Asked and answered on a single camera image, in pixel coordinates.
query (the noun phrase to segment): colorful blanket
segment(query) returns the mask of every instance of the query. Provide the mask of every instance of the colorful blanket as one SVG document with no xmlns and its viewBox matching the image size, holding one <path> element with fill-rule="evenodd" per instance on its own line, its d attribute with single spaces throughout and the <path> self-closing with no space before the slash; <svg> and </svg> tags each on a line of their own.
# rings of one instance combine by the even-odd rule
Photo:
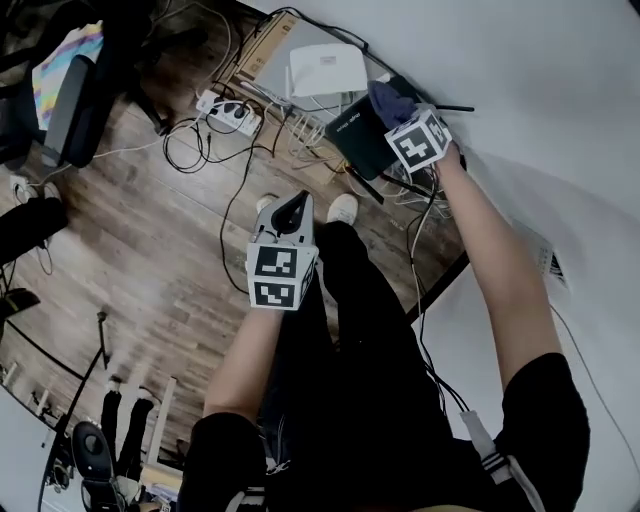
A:
<svg viewBox="0 0 640 512">
<path fill-rule="evenodd" d="M 76 55 L 84 55 L 96 62 L 103 43 L 102 21 L 85 25 L 83 28 L 69 32 L 60 46 L 41 64 L 33 68 L 31 73 L 33 97 L 36 103 L 38 125 L 41 130 L 49 128 L 51 114 L 56 106 L 58 93 L 71 65 L 71 60 Z"/>
</svg>

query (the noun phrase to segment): blue cloth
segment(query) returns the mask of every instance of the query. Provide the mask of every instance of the blue cloth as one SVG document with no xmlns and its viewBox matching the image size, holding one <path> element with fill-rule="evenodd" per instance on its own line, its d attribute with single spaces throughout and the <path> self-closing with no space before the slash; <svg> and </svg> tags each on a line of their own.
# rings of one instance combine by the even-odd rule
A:
<svg viewBox="0 0 640 512">
<path fill-rule="evenodd" d="M 418 109 L 412 98 L 402 96 L 389 84 L 371 80 L 368 89 L 373 110 L 389 130 L 406 123 Z"/>
</svg>

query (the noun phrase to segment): power strip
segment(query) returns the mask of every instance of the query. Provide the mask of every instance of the power strip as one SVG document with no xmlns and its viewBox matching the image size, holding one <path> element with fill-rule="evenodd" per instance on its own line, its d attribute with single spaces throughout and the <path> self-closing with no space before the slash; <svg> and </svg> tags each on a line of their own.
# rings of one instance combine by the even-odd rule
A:
<svg viewBox="0 0 640 512">
<path fill-rule="evenodd" d="M 252 114 L 247 106 L 242 109 L 240 103 L 240 101 L 226 102 L 218 93 L 204 91 L 196 108 L 203 114 L 208 114 L 234 130 L 251 137 L 260 126 L 262 118 Z"/>
</svg>

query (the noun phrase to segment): black chair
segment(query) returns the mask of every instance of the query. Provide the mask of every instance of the black chair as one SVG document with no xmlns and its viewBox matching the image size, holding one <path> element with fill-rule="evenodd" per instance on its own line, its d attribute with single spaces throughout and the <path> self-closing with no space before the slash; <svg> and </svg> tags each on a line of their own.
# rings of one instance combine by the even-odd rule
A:
<svg viewBox="0 0 640 512">
<path fill-rule="evenodd" d="M 153 122 L 159 135 L 167 133 L 167 120 L 158 115 L 140 87 L 134 66 L 157 58 L 179 44 L 202 44 L 207 34 L 200 29 L 168 36 L 143 46 L 151 30 L 153 0 L 93 0 L 91 5 L 73 0 L 60 7 L 47 24 L 38 43 L 0 58 L 0 73 L 28 62 L 23 79 L 0 88 L 5 105 L 0 110 L 0 163 L 18 170 L 33 141 L 43 146 L 45 167 L 62 162 L 86 166 L 93 158 L 115 98 L 127 92 Z M 40 130 L 35 111 L 31 73 L 55 51 L 73 29 L 103 20 L 104 45 L 94 64 L 76 56 L 65 75 L 51 116 L 49 129 Z"/>
<path fill-rule="evenodd" d="M 118 492 L 109 446 L 102 431 L 81 421 L 71 436 L 73 460 L 82 476 L 82 503 L 87 512 L 124 512 L 126 503 Z"/>
</svg>

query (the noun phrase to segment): white sneaker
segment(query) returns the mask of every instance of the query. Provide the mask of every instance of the white sneaker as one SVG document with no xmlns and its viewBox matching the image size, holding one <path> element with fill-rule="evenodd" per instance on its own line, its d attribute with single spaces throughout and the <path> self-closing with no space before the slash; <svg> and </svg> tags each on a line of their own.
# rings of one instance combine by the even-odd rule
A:
<svg viewBox="0 0 640 512">
<path fill-rule="evenodd" d="M 327 213 L 327 224 L 329 222 L 344 222 L 353 226 L 358 216 L 358 200 L 351 194 L 342 194 L 338 196 L 331 206 L 329 206 L 329 212 Z"/>
<path fill-rule="evenodd" d="M 258 202 L 256 203 L 256 210 L 258 211 L 258 213 L 260 213 L 276 199 L 278 199 L 278 196 L 275 196 L 273 194 L 265 194 L 260 199 L 258 199 Z"/>
</svg>

